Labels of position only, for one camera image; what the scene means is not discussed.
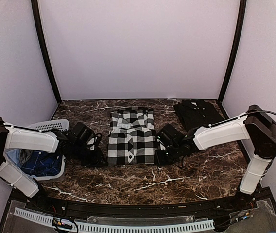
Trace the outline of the black frame post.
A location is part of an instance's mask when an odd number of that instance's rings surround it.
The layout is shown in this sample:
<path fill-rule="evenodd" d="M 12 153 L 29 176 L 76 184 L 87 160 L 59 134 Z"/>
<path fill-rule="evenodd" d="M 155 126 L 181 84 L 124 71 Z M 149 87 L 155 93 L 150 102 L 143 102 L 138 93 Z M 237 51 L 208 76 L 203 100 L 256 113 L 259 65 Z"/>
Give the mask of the black frame post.
<path fill-rule="evenodd" d="M 41 16 L 40 16 L 40 10 L 39 10 L 39 2 L 37 0 L 31 0 L 31 7 L 32 7 L 33 18 L 34 18 L 35 30 L 36 30 L 37 39 L 39 42 L 44 66 L 53 91 L 53 95 L 55 97 L 57 104 L 59 105 L 62 102 L 62 99 L 61 99 L 60 92 L 53 73 L 52 64 L 50 61 L 50 57 L 49 57 L 49 53 L 48 53 L 48 49 L 45 41 L 45 36 L 44 36 L 43 26 L 42 26 Z"/>
<path fill-rule="evenodd" d="M 241 35 L 242 35 L 243 23 L 244 23 L 245 12 L 246 12 L 246 5 L 247 5 L 247 0 L 240 0 L 236 28 L 235 28 L 235 32 L 234 32 L 230 56 L 228 59 L 227 68 L 226 68 L 226 71 L 224 74 L 224 79 L 223 79 L 223 83 L 222 83 L 222 86 L 220 89 L 220 93 L 219 93 L 218 99 L 217 99 L 219 104 L 222 104 L 224 101 L 226 92 L 228 90 L 229 82 L 231 79 L 231 75 L 233 72 L 235 60 L 236 60 L 238 49 L 239 49 L 240 39 L 241 39 Z"/>

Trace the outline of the folded black shirt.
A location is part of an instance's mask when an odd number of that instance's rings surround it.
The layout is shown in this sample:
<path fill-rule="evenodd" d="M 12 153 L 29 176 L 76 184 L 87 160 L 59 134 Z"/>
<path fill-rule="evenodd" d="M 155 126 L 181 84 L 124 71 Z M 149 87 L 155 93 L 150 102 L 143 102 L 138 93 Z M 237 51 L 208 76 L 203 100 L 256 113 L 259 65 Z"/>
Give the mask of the folded black shirt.
<path fill-rule="evenodd" d="M 224 121 L 214 105 L 204 100 L 182 100 L 173 108 L 186 131 Z"/>

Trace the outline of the right black frame post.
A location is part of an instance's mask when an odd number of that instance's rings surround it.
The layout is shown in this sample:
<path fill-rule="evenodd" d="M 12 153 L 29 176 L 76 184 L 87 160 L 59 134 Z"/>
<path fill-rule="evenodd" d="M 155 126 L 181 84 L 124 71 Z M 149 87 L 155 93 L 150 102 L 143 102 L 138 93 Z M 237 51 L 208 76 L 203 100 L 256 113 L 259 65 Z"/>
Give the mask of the right black frame post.
<path fill-rule="evenodd" d="M 228 59 L 227 68 L 226 68 L 226 71 L 224 74 L 224 79 L 223 79 L 223 83 L 222 83 L 222 86 L 220 89 L 220 93 L 219 93 L 218 99 L 217 99 L 219 104 L 222 104 L 224 101 L 226 92 L 228 90 L 229 82 L 231 79 L 231 75 L 233 72 L 235 60 L 236 60 L 238 49 L 239 49 L 240 39 L 241 39 L 241 35 L 242 35 L 243 23 L 244 23 L 245 12 L 246 12 L 246 5 L 247 5 L 247 0 L 240 0 L 236 28 L 235 28 L 235 32 L 234 32 L 230 56 Z"/>

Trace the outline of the light blue shirt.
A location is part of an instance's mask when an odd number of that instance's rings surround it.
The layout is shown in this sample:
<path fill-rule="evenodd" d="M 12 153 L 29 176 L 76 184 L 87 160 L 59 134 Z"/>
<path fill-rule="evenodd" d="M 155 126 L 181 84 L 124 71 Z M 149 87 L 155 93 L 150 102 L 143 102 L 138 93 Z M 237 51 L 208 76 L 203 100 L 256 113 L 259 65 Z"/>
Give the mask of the light blue shirt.
<path fill-rule="evenodd" d="M 6 156 L 19 168 L 22 167 L 20 154 L 21 149 L 12 149 L 6 151 Z"/>

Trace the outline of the left black frame post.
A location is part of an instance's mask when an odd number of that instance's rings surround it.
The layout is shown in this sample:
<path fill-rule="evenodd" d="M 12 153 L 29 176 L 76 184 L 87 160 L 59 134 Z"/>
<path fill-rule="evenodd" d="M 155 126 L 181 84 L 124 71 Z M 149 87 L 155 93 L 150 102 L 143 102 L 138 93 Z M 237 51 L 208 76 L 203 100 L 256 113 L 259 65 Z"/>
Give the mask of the left black frame post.
<path fill-rule="evenodd" d="M 48 49 L 45 41 L 45 36 L 44 36 L 43 26 L 42 26 L 41 16 L 40 16 L 40 10 L 39 10 L 39 2 L 37 0 L 31 0 L 31 7 L 32 7 L 33 18 L 34 18 L 35 30 L 36 30 L 37 39 L 39 42 L 44 66 L 53 91 L 53 95 L 55 97 L 57 104 L 59 105 L 62 102 L 62 99 L 61 99 L 60 92 L 53 73 L 52 64 L 50 61 L 50 57 L 49 57 L 49 53 L 48 53 Z"/>

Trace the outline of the black white plaid shirt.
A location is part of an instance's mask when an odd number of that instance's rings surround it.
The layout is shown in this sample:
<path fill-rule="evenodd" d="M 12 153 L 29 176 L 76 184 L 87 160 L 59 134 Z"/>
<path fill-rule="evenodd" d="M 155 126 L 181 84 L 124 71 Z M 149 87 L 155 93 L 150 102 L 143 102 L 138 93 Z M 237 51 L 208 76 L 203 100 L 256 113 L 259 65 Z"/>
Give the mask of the black white plaid shirt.
<path fill-rule="evenodd" d="M 154 164 L 155 151 L 158 149 L 154 110 L 148 107 L 125 107 L 111 111 L 110 116 L 108 164 Z"/>

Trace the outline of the black front rail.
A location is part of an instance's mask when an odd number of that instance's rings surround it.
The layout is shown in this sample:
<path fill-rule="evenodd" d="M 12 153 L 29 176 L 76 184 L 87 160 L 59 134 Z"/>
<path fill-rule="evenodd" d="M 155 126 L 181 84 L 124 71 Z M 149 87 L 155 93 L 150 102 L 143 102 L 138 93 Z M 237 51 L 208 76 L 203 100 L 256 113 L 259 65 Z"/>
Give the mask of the black front rail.
<path fill-rule="evenodd" d="M 276 203 L 270 188 L 257 190 L 253 200 L 246 200 L 241 195 L 234 195 L 214 200 L 161 205 L 113 205 L 71 201 L 44 196 L 43 203 L 27 198 L 18 190 L 12 190 L 3 212 L 6 219 L 14 212 L 13 205 L 28 208 L 51 215 L 66 216 L 73 219 L 87 219 L 90 216 L 113 218 L 164 218 L 195 216 L 199 218 L 230 218 L 233 213 L 246 210 L 264 211 L 276 216 Z"/>

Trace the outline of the grey shirt in basket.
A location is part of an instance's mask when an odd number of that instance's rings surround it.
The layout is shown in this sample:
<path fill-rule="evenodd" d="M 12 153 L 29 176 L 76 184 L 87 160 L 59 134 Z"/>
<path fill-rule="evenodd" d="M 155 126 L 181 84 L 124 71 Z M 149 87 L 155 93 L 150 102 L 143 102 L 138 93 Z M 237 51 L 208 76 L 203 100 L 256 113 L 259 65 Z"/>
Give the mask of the grey shirt in basket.
<path fill-rule="evenodd" d="M 24 150 L 24 149 L 21 149 L 20 150 L 20 155 L 19 155 L 19 161 L 20 163 L 23 165 L 24 163 L 26 163 L 31 155 L 32 155 L 33 151 L 32 150 Z"/>

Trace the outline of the grey plastic laundry basket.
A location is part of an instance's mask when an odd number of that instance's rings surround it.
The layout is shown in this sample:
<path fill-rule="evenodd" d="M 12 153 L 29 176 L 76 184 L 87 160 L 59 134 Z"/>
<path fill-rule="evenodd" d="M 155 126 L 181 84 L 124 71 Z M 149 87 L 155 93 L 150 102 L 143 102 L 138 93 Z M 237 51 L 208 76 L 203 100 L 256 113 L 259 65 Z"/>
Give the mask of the grey plastic laundry basket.
<path fill-rule="evenodd" d="M 28 126 L 30 129 L 35 129 L 39 131 L 50 131 L 52 129 L 57 129 L 61 132 L 67 131 L 69 129 L 69 121 L 66 119 L 50 120 L 34 123 Z M 44 173 L 40 175 L 31 175 L 39 182 L 57 182 L 62 180 L 65 172 L 65 157 L 63 155 L 58 155 L 54 163 L 45 163 L 45 165 L 52 165 L 49 170 L 45 170 Z"/>

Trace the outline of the blue plaid shirt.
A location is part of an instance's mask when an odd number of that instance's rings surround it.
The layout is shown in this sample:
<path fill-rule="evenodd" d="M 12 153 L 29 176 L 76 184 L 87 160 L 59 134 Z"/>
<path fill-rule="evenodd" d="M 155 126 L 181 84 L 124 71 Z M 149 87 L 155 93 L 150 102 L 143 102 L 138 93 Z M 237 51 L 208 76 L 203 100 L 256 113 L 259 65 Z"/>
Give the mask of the blue plaid shirt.
<path fill-rule="evenodd" d="M 30 159 L 22 165 L 21 170 L 28 175 L 45 177 L 58 175 L 61 166 L 62 155 L 33 151 Z"/>

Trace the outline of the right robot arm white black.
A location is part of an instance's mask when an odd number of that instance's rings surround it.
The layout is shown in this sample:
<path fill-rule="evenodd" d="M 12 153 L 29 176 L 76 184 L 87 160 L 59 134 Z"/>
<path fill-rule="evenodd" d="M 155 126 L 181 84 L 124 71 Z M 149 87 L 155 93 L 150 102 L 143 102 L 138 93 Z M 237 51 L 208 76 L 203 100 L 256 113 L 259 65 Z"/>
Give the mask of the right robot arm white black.
<path fill-rule="evenodd" d="M 155 151 L 155 163 L 173 164 L 213 146 L 251 140 L 253 157 L 240 182 L 239 193 L 230 201 L 230 206 L 240 211 L 249 203 L 249 195 L 254 193 L 276 157 L 276 122 L 270 115 L 276 116 L 276 113 L 251 105 L 246 112 L 234 118 L 195 127 L 186 134 L 167 124 L 155 136 L 159 144 Z"/>

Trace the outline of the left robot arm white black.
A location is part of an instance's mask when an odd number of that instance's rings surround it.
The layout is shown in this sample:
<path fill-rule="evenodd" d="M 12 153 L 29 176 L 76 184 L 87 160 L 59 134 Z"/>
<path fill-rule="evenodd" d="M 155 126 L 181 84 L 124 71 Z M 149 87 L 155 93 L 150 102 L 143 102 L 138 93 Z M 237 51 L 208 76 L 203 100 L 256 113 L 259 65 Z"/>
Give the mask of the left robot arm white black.
<path fill-rule="evenodd" d="M 70 158 L 86 167 L 105 166 L 107 162 L 98 146 L 101 138 L 100 133 L 81 122 L 73 128 L 66 119 L 21 127 L 0 117 L 0 178 L 46 212 L 51 200 L 43 195 L 39 182 L 62 176 L 65 160 Z"/>

